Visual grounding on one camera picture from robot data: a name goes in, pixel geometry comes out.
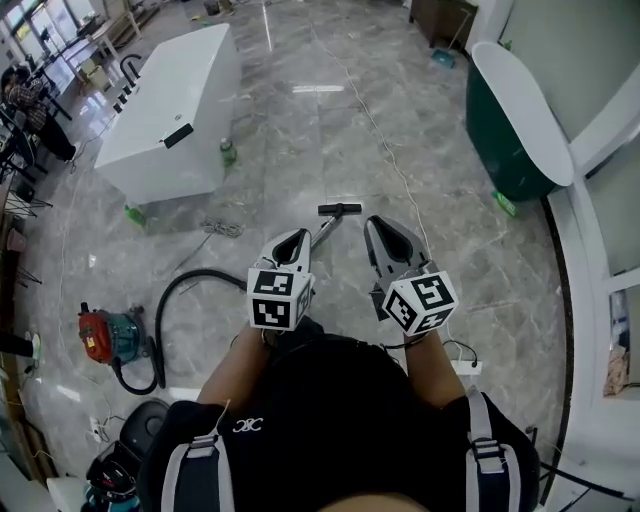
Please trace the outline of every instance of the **marble floor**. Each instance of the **marble floor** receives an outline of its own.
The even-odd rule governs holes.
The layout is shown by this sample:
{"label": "marble floor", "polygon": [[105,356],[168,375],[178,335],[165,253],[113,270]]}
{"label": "marble floor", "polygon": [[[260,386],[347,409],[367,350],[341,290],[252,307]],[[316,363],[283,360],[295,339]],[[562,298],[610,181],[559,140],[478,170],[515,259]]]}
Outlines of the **marble floor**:
{"label": "marble floor", "polygon": [[[163,4],[129,50],[147,57],[202,21],[232,25],[242,58],[232,125],[239,158],[224,185],[142,207],[148,225],[139,229],[123,215],[124,196],[93,170],[102,138],[88,143],[74,173],[52,164],[38,185],[54,207],[27,222],[22,264],[43,284],[18,290],[16,330],[40,332],[44,340],[40,368],[22,393],[60,471],[84,475],[105,448],[88,432],[90,417],[126,416],[143,400],[86,357],[77,334],[80,302],[115,312],[143,304],[151,326],[178,273],[214,267],[244,277],[265,240],[292,228],[317,229],[320,204],[360,202],[364,211],[345,218],[313,254],[311,316],[329,331],[373,343],[399,340],[390,321],[377,322],[368,299],[374,272],[362,229],[379,214],[419,233],[416,212],[344,70],[322,45],[349,69],[407,175],[434,259],[460,297],[451,334],[484,364],[475,382],[518,426],[539,427],[541,455],[550,461],[565,368],[557,263],[540,205],[522,205],[512,219],[490,195],[464,129],[466,60],[458,57],[453,69],[432,61],[395,2],[249,0],[226,18],[190,21],[196,14],[205,14],[196,0]],[[79,97],[66,127],[71,140],[98,136],[112,115],[109,105],[99,93]],[[206,218],[240,224],[244,232],[235,240],[214,235],[176,271],[204,240]],[[174,295],[163,325],[171,389],[153,396],[172,401],[179,388],[202,385],[246,321],[244,300],[214,281]],[[148,382],[149,365],[129,365],[125,375]],[[112,439],[119,428],[119,420],[108,423]]]}

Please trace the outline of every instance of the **black hose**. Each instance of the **black hose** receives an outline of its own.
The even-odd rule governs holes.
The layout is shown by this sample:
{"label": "black hose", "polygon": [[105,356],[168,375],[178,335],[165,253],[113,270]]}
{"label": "black hose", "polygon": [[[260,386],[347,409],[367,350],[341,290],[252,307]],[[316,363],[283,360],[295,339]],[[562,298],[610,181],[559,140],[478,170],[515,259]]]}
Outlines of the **black hose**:
{"label": "black hose", "polygon": [[[227,283],[236,285],[243,292],[247,291],[246,281],[242,279],[238,279],[237,277],[233,277],[227,274],[226,272],[222,272],[220,270],[213,270],[211,268],[199,268],[196,270],[190,270],[189,272],[185,272],[184,274],[179,275],[169,283],[169,286],[167,286],[167,289],[162,294],[162,297],[160,297],[160,302],[158,303],[158,309],[156,310],[156,346],[155,346],[155,349],[157,350],[156,361],[158,364],[158,369],[162,369],[162,370],[156,371],[155,373],[157,374],[158,385],[160,386],[161,389],[164,389],[167,385],[165,374],[164,374],[164,351],[162,349],[162,316],[164,315],[164,307],[167,304],[167,300],[169,299],[171,292],[173,292],[173,290],[175,290],[175,288],[180,283],[182,283],[183,281],[186,281],[187,279],[191,279],[192,277],[202,277],[202,276],[215,277],[216,279],[222,279]],[[120,380],[120,383],[123,386],[125,386],[125,384],[121,380]]]}
{"label": "black hose", "polygon": [[[120,385],[124,389],[126,389],[129,393],[133,393],[134,395],[138,395],[138,396],[148,395],[154,389],[156,389],[156,386],[158,385],[158,379],[156,378],[158,373],[156,371],[156,363],[153,363],[153,380],[151,381],[151,384],[149,384],[146,388],[143,388],[143,389],[133,388],[125,382],[124,377],[122,377],[122,363],[120,362],[119,357],[116,357],[113,359],[113,362],[111,363],[111,368],[113,368],[113,373],[116,374],[116,379],[118,379],[118,382],[120,383]],[[164,376],[164,365],[162,366],[162,374]]]}

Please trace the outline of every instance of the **green bathtub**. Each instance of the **green bathtub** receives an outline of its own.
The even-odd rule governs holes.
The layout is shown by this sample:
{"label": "green bathtub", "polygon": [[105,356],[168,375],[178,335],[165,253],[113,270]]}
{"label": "green bathtub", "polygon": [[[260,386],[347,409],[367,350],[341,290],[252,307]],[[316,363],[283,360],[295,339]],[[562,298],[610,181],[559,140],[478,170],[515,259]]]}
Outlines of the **green bathtub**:
{"label": "green bathtub", "polygon": [[477,43],[471,54],[467,132],[496,189],[528,201],[570,185],[569,149],[529,70],[494,43]]}

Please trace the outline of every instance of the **person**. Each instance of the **person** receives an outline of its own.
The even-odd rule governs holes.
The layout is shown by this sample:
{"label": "person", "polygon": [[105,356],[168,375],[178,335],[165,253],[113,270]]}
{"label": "person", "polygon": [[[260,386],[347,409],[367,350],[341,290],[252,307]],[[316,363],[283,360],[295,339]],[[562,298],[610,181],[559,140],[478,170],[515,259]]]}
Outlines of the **person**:
{"label": "person", "polygon": [[[142,509],[467,510],[470,400],[435,330],[402,348],[407,373],[382,348],[325,334],[308,317],[281,336],[243,328],[197,402],[170,407],[137,478]],[[535,448],[485,400],[495,440],[517,454],[517,509],[532,511]],[[168,470],[179,445],[207,450],[207,438],[194,438],[212,429],[230,470],[233,499],[223,504],[212,500],[223,501],[226,484],[204,466],[177,480]],[[167,502],[171,482],[191,487]]]}
{"label": "person", "polygon": [[65,162],[73,161],[79,144],[71,144],[62,127],[39,100],[43,87],[40,79],[31,81],[27,87],[19,80],[18,73],[9,68],[2,74],[3,101],[23,111],[27,116],[27,128],[37,135],[44,147]]}

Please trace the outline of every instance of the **green item on floor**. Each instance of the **green item on floor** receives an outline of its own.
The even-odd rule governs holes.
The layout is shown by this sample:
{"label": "green item on floor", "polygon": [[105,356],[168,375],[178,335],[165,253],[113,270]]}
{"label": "green item on floor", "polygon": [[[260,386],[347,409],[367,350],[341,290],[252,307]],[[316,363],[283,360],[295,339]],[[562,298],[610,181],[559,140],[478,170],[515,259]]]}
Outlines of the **green item on floor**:
{"label": "green item on floor", "polygon": [[142,212],[137,208],[129,208],[126,204],[124,205],[124,214],[140,227],[145,227],[147,225],[147,219]]}
{"label": "green item on floor", "polygon": [[515,217],[517,214],[516,205],[509,201],[503,194],[494,190],[491,195],[496,198],[498,204],[502,207],[502,209],[507,212],[511,217]]}
{"label": "green item on floor", "polygon": [[222,161],[225,167],[231,167],[236,161],[236,158],[238,158],[238,152],[233,142],[226,137],[220,141],[220,153],[222,154]]}

